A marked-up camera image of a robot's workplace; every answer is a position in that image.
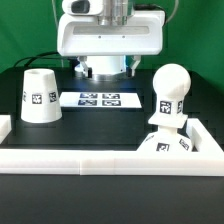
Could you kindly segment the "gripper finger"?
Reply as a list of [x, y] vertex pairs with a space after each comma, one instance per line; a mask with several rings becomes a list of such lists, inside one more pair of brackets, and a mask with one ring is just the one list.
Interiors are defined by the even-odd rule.
[[138, 65], [141, 62], [141, 56], [140, 55], [135, 55], [132, 57], [132, 62], [130, 64], [130, 69], [131, 69], [131, 75], [135, 75], [135, 70], [138, 67]]
[[80, 66], [78, 69], [78, 76], [81, 78], [87, 78], [89, 76], [89, 67], [86, 63], [86, 56], [79, 56], [78, 61], [80, 62]]

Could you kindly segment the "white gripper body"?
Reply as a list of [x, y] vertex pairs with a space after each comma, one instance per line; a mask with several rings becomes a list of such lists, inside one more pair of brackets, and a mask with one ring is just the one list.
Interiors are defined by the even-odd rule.
[[57, 51], [62, 56], [157, 55], [163, 47], [165, 13], [135, 11], [125, 25], [100, 25], [97, 15], [64, 13]]

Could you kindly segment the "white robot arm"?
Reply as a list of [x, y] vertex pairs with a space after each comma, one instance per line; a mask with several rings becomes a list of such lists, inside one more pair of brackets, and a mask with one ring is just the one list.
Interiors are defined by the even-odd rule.
[[165, 13], [135, 11], [123, 25], [100, 25], [96, 16], [64, 14], [58, 27], [57, 51], [77, 57], [78, 77], [112, 80], [135, 69], [143, 55], [158, 55], [163, 47]]

